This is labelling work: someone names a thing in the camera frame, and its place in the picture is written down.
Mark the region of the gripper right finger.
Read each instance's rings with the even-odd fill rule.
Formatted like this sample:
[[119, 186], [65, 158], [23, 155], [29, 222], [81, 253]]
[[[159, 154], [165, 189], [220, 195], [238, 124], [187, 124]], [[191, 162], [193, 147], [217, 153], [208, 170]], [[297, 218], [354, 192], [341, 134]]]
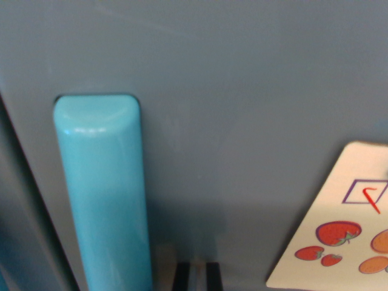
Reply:
[[198, 269], [198, 290], [223, 291], [221, 269], [218, 262], [205, 263]]

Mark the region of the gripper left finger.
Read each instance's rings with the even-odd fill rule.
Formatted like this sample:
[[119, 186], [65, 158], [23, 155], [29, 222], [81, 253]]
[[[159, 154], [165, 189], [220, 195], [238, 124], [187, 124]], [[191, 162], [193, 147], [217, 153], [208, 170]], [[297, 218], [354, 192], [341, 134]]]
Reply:
[[181, 262], [176, 265], [172, 291], [197, 290], [197, 266], [189, 262]]

